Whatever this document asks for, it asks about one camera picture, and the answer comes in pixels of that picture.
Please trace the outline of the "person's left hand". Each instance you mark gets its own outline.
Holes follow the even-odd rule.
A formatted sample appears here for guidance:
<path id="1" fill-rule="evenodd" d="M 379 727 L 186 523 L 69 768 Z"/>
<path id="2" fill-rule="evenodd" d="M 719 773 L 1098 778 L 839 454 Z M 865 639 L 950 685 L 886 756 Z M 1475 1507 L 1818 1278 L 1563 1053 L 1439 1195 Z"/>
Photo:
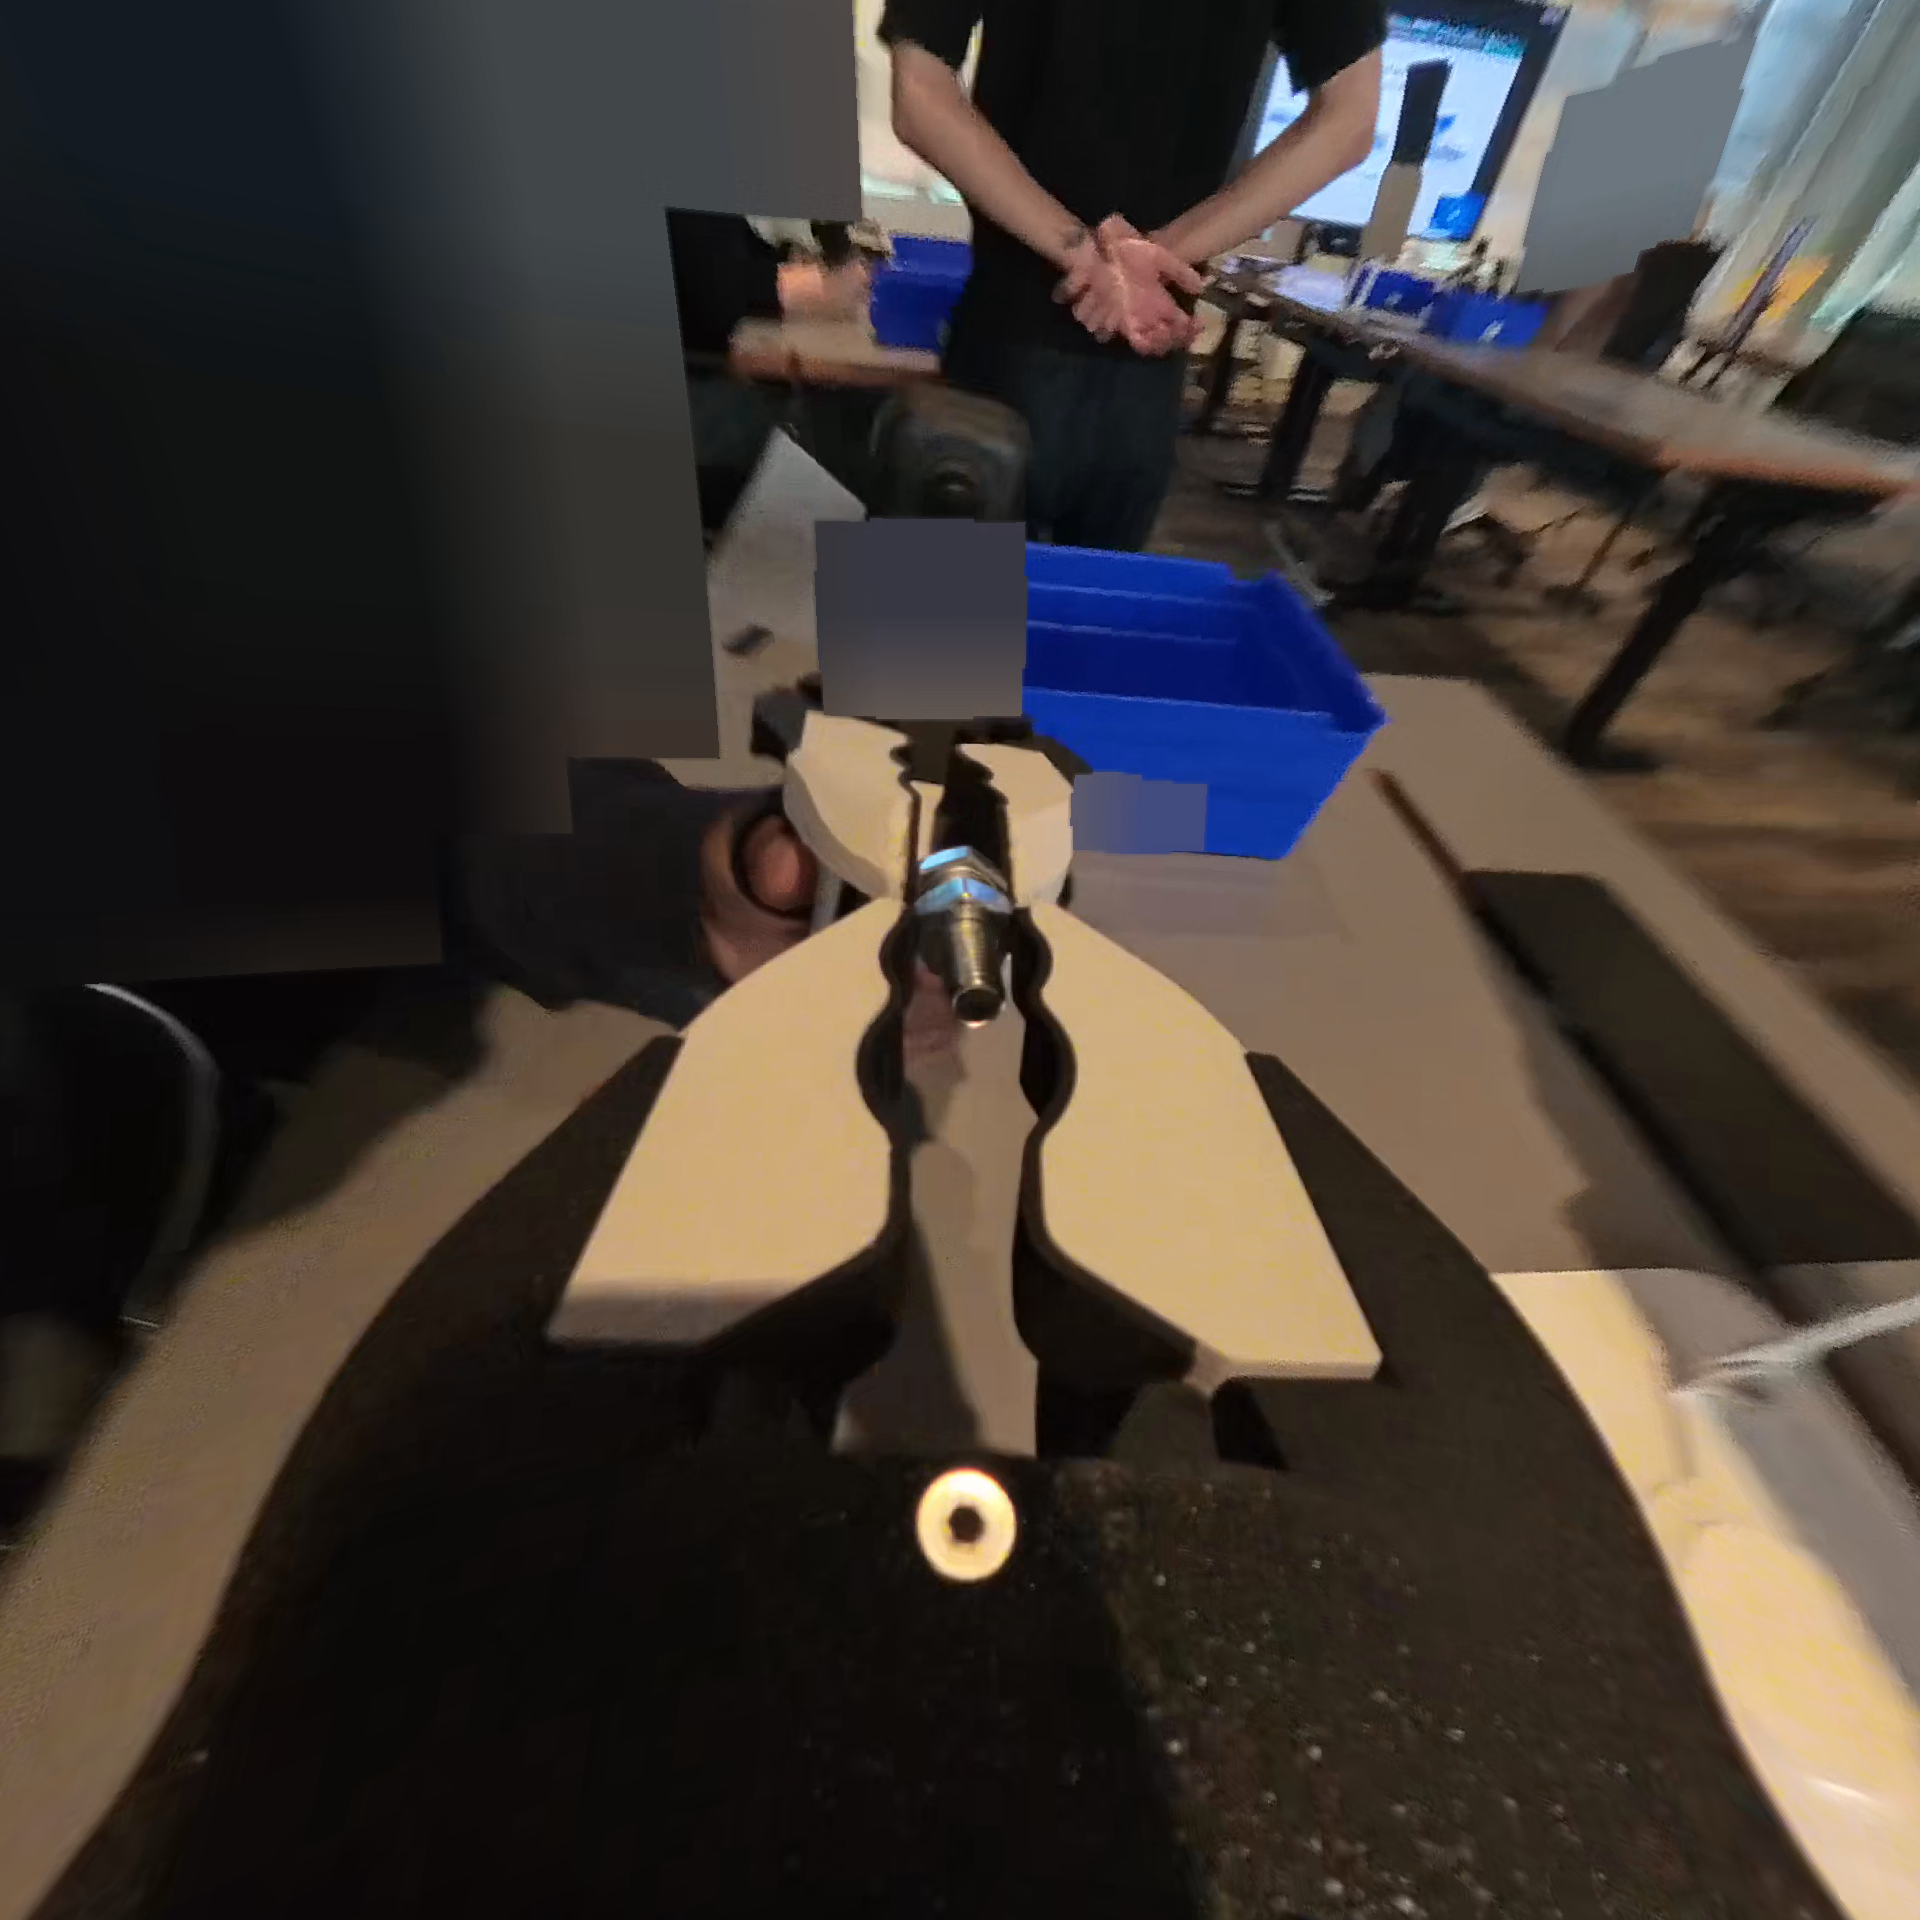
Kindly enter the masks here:
<path id="1" fill-rule="evenodd" d="M 739 798 L 706 829 L 700 931 L 715 978 L 733 987 L 812 932 L 818 867 L 782 803 Z"/>

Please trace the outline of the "black office chair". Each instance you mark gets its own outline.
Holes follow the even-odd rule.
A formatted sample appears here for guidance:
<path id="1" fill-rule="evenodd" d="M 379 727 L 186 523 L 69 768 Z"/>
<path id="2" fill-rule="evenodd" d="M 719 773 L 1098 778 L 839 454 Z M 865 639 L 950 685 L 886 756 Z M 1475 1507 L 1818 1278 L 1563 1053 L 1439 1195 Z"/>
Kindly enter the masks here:
<path id="1" fill-rule="evenodd" d="M 870 519 L 1027 519 L 1031 437 L 1013 406 L 941 382 L 900 387 L 870 432 Z"/>

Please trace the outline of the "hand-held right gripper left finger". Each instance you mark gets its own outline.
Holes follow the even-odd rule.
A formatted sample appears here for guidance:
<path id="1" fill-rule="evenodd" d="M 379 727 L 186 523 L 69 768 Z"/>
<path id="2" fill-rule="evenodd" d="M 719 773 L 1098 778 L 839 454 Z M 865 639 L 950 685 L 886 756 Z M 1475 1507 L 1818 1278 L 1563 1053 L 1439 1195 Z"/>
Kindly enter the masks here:
<path id="1" fill-rule="evenodd" d="M 858 1051 L 899 906 L 809 932 L 690 1021 L 562 1288 L 569 1347 L 701 1348 L 870 1252 L 893 1147 Z"/>

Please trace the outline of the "steel bolt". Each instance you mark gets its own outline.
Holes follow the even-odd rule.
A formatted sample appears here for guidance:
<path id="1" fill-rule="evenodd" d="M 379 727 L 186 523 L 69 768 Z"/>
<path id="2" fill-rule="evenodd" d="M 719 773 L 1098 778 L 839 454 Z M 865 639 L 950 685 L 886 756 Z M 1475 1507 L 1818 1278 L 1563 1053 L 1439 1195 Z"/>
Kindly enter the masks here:
<path id="1" fill-rule="evenodd" d="M 1015 893 L 1017 911 L 1021 906 L 1020 891 L 1011 875 L 1003 875 Z M 921 918 L 909 895 L 918 962 L 940 978 L 949 998 L 950 1020 L 965 1029 L 980 1029 L 1001 1015 L 1006 1004 L 1006 947 L 1015 911 L 998 918 L 975 909 L 959 909 L 955 915 Z"/>

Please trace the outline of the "wooden document stand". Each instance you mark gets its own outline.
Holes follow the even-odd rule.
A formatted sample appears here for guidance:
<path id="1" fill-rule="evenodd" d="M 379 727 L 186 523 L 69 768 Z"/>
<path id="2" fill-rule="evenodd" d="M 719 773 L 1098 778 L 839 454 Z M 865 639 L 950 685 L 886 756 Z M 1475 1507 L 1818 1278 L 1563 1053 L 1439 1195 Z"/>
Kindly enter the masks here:
<path id="1" fill-rule="evenodd" d="M 1507 1271 L 1721 1714 L 1842 1915 L 1917 1915 L 1916 1510 L 1766 1315 L 1684 1268 Z"/>

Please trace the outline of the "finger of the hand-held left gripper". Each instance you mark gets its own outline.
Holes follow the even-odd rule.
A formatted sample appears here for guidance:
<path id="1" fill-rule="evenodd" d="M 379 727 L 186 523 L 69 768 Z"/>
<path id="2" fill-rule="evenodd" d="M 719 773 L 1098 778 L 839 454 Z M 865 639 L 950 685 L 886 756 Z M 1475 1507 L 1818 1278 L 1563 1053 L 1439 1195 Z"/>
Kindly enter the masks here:
<path id="1" fill-rule="evenodd" d="M 804 711 L 783 756 L 783 818 L 813 867 L 813 906 L 843 893 L 902 907 L 918 856 L 921 792 L 900 725 Z"/>
<path id="2" fill-rule="evenodd" d="M 1073 868 L 1076 756 L 1046 736 L 962 738 L 943 778 L 943 844 L 985 860 L 1013 907 L 1058 903 Z"/>

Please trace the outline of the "blue plastic bin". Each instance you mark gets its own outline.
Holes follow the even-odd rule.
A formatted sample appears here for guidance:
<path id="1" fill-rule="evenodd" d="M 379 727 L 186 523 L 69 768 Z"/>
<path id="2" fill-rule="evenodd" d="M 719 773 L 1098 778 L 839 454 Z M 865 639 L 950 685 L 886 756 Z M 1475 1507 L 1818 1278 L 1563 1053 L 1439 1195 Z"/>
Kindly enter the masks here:
<path id="1" fill-rule="evenodd" d="M 1199 787 L 1177 850 L 1279 860 L 1386 725 L 1278 573 L 1029 543 L 1025 715 L 1092 773 Z"/>

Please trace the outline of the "small blue storage bin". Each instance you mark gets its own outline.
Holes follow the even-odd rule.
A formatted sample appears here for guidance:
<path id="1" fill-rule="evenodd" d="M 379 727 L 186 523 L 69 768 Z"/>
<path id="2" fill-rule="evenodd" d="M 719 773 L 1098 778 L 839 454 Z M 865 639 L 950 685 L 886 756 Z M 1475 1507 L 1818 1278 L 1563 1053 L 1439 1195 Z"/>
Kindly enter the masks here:
<path id="1" fill-rule="evenodd" d="M 870 278 L 870 334 L 877 344 L 943 354 L 954 308 L 972 277 L 972 245 L 897 232 Z"/>
<path id="2" fill-rule="evenodd" d="M 1526 347 L 1543 332 L 1550 303 L 1483 292 L 1451 278 L 1369 262 L 1343 295 L 1343 306 L 1391 317 L 1391 327 L 1444 344 Z"/>

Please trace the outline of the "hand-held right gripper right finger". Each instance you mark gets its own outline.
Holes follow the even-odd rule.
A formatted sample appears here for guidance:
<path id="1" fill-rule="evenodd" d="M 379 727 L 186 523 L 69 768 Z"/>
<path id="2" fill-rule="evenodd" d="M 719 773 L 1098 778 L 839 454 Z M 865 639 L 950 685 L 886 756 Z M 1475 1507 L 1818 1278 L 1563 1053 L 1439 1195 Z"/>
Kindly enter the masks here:
<path id="1" fill-rule="evenodd" d="M 1380 1347 L 1207 1005 L 1057 903 L 1020 920 L 1015 1319 L 1073 1384 L 1363 1383 Z"/>

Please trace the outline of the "person's left forearm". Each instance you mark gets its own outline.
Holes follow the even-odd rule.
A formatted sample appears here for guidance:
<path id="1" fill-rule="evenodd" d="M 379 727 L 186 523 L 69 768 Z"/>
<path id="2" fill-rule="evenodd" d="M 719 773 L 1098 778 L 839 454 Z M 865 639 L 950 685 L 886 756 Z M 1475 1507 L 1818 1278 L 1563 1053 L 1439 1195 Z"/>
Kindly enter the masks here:
<path id="1" fill-rule="evenodd" d="M 705 850 L 735 795 L 650 758 L 575 758 L 566 831 L 493 831 L 441 862 L 443 962 L 547 1010 L 606 1004 L 683 1027 L 719 991 Z"/>

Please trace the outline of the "long wooden office table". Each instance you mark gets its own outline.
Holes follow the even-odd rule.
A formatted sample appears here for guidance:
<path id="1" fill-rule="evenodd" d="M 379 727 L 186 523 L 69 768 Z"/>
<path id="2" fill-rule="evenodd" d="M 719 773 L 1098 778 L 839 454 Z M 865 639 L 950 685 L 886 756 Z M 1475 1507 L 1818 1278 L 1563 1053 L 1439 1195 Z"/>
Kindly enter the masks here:
<path id="1" fill-rule="evenodd" d="M 1266 463 L 1239 496 L 1274 511 L 1332 508 L 1330 492 L 1303 492 L 1295 479 L 1339 379 L 1395 392 L 1402 418 L 1420 424 L 1422 454 L 1366 570 L 1313 579 L 1332 608 L 1413 608 L 1451 517 L 1498 463 L 1703 484 L 1686 555 L 1658 582 L 1558 736 L 1558 752 L 1583 770 L 1651 768 L 1651 756 L 1610 742 L 1614 719 L 1710 591 L 1733 581 L 1766 536 L 1799 523 L 1859 522 L 1916 496 L 1913 450 L 1797 416 L 1751 413 L 1658 374 L 1539 347 L 1439 343 L 1339 295 L 1295 298 L 1279 271 L 1218 274 L 1204 300 L 1227 320 L 1266 322 L 1303 350 Z"/>

